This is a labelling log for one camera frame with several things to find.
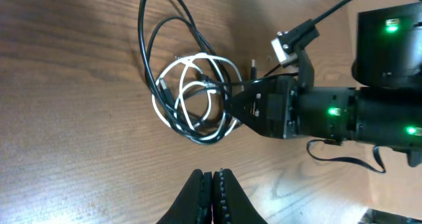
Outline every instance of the white cable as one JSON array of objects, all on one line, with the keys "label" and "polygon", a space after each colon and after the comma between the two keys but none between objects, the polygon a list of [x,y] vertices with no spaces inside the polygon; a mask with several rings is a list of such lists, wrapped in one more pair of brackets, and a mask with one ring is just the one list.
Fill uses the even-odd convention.
[{"label": "white cable", "polygon": [[[220,81],[221,82],[224,82],[224,77],[222,76],[221,71],[218,68],[218,66],[217,66],[217,64],[215,63],[214,60],[219,60],[219,61],[226,62],[226,63],[228,63],[229,65],[231,65],[234,68],[234,70],[236,72],[236,75],[239,78],[239,81],[240,82],[242,81],[242,77],[241,77],[241,75],[239,73],[239,70],[237,69],[237,67],[229,59],[226,59],[226,58],[223,58],[223,57],[219,57],[219,56],[214,56],[214,55],[207,55],[206,53],[197,53],[196,55],[191,55],[191,56],[180,58],[180,59],[172,62],[168,67],[166,67],[163,70],[163,72],[160,74],[160,76],[157,78],[157,81],[156,81],[156,85],[157,86],[160,84],[160,81],[164,81],[164,76],[173,67],[175,67],[176,65],[178,65],[180,63],[183,63],[185,65],[185,68],[183,69],[183,72],[182,72],[182,75],[181,75],[181,79],[180,79],[180,82],[179,82],[179,95],[177,96],[177,98],[175,100],[175,107],[174,107],[174,109],[177,109],[178,108],[179,103],[181,104],[182,110],[183,110],[183,114],[184,114],[185,119],[186,119],[186,121],[188,123],[188,126],[189,126],[189,128],[191,130],[196,130],[195,128],[197,126],[199,126],[200,123],[197,122],[195,125],[192,125],[191,119],[189,118],[189,114],[187,113],[187,109],[186,109],[185,102],[184,102],[184,99],[183,99],[183,94],[186,92],[187,89],[189,89],[192,86],[204,86],[205,88],[206,87],[215,86],[213,84],[207,84],[207,83],[201,82],[201,81],[193,81],[193,82],[190,82],[187,85],[183,86],[183,80],[184,80],[185,75],[186,75],[186,72],[187,72],[187,70],[189,68],[194,68],[199,73],[202,74],[202,70],[193,63],[193,61],[196,60],[196,59],[208,59],[211,62],[212,66],[216,69],[216,72],[218,74],[217,76],[220,78]],[[212,106],[211,95],[210,94],[213,94],[213,93],[216,93],[216,92],[217,92],[217,90],[207,90],[206,91],[207,98],[208,98],[208,107],[207,107],[206,113],[200,119],[201,121],[204,121],[204,120],[206,120],[208,118],[208,116],[209,116],[209,114],[211,112],[211,106]],[[168,122],[168,120],[158,110],[157,104],[156,104],[156,100],[155,100],[155,96],[153,94],[151,96],[151,99],[152,99],[152,106],[154,107],[154,110],[157,113],[158,117],[163,121],[164,124],[166,124],[168,127],[171,127],[170,126],[170,123]],[[213,134],[211,134],[209,136],[206,136],[204,138],[200,138],[200,140],[210,140],[210,139],[213,139],[213,138],[217,137],[217,134],[220,133],[220,131],[222,129],[222,126],[224,124],[225,119],[226,119],[226,112],[223,112],[222,119],[220,121],[220,125],[217,128],[217,130],[215,131],[215,133],[213,133]],[[224,134],[224,136],[227,136],[234,129],[236,123],[237,123],[237,120],[233,118],[233,122],[232,122],[231,126],[229,127],[229,129]],[[177,127],[177,129],[181,130],[181,127],[179,125],[176,125],[176,127]]]}]

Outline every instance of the wooden surface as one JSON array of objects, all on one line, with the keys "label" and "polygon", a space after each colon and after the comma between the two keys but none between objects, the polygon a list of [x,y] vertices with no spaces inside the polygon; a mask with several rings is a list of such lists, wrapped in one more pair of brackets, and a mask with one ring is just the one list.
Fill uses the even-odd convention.
[{"label": "wooden surface", "polygon": [[[339,0],[184,0],[198,29],[242,73],[276,64],[270,40]],[[155,223],[193,169],[230,168],[269,223],[356,223],[370,202],[367,172],[320,163],[306,140],[242,127],[199,146],[157,118],[142,81],[139,0],[0,0],[0,223]],[[147,34],[176,13],[148,0]],[[308,48],[318,86],[354,86],[345,9]],[[171,23],[157,37],[158,74],[197,47]],[[177,72],[172,74],[176,80]],[[317,155],[365,157],[361,145]]]},{"label": "wooden surface", "polygon": [[[356,44],[357,13],[393,7],[416,0],[354,0],[347,6],[350,22],[352,49]],[[372,147],[366,146],[367,159],[373,160]],[[422,219],[422,166],[411,168],[407,165],[406,155],[393,152],[389,148],[381,149],[381,156],[386,165],[387,174],[369,173],[372,208]]]}]

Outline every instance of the wooden table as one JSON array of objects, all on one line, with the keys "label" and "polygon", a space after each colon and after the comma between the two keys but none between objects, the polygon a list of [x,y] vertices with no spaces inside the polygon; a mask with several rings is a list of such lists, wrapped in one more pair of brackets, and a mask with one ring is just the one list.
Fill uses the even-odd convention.
[{"label": "wooden table", "polygon": [[[184,0],[218,54],[260,74],[276,64],[277,31],[339,0]],[[367,172],[321,163],[307,140],[261,137],[243,126],[199,146],[153,112],[136,32],[139,0],[0,0],[0,223],[154,223],[193,169],[230,168],[269,223],[356,223],[370,202]],[[177,13],[148,0],[145,31]],[[318,25],[308,52],[317,86],[354,86],[345,9]],[[181,23],[152,52],[157,75],[197,51]],[[174,81],[179,74],[171,74]],[[317,155],[365,158],[363,146]]]}]

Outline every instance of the green light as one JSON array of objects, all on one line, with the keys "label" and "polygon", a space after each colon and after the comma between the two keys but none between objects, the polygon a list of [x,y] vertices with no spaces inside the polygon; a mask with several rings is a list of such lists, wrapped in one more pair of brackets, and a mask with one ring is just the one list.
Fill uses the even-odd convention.
[{"label": "green light", "polygon": [[398,26],[387,26],[386,31],[388,33],[394,33],[398,30]]},{"label": "green light", "polygon": [[416,133],[416,128],[409,126],[409,127],[406,128],[406,131],[407,131],[408,134],[414,135]]},{"label": "green light", "polygon": [[335,115],[335,116],[340,116],[340,109],[339,108],[329,108],[328,109],[328,114],[329,115]]}]

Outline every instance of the bundle of cables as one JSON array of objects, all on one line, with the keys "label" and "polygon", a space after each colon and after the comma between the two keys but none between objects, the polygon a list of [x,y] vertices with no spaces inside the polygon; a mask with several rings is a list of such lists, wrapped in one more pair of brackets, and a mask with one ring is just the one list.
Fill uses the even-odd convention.
[{"label": "bundle of cables", "polygon": [[[222,117],[219,122],[211,122],[207,120],[207,118],[210,116],[212,106],[211,94],[220,94],[223,100],[231,97],[232,95],[232,89],[230,85],[231,78],[226,68],[224,67],[224,64],[230,65],[234,68],[237,78],[240,82],[242,82],[242,77],[237,67],[229,59],[216,55],[216,52],[212,49],[211,45],[196,29],[195,22],[184,2],[182,0],[177,0],[177,2],[182,6],[187,19],[180,16],[172,16],[162,20],[155,27],[148,42],[148,46],[146,46],[143,30],[146,0],[140,0],[138,15],[138,36],[142,61],[145,66],[145,81],[152,92],[152,104],[154,106],[154,110],[159,118],[168,127],[198,144],[213,144],[220,141],[224,136],[227,136],[233,129],[240,125],[236,119],[225,112],[222,113]],[[180,20],[186,24],[202,52],[197,53],[196,55],[179,58],[170,64],[157,79],[154,79],[150,68],[150,56],[154,39],[157,36],[159,29],[166,22],[172,20]],[[203,75],[202,70],[195,64],[195,61],[198,59],[206,59],[208,61],[214,76],[217,78],[217,82],[211,82],[210,80],[197,80],[184,85],[183,81],[188,69],[195,69],[200,73],[200,75]],[[175,97],[173,94],[171,94],[169,88],[167,87],[167,84],[164,81],[164,76],[177,65],[184,65],[185,68],[183,69],[179,82],[179,95]],[[225,83],[225,78],[228,85],[230,86],[223,85],[223,83]],[[188,92],[188,89],[191,89],[194,86],[202,86],[202,89],[194,92]],[[198,115],[187,111],[185,100],[203,93],[206,93],[207,95],[208,107],[205,114],[199,117]],[[158,101],[158,103],[164,109],[164,115],[159,111],[156,101]],[[214,127],[215,129],[213,131],[206,129],[201,130],[201,127]]]}]

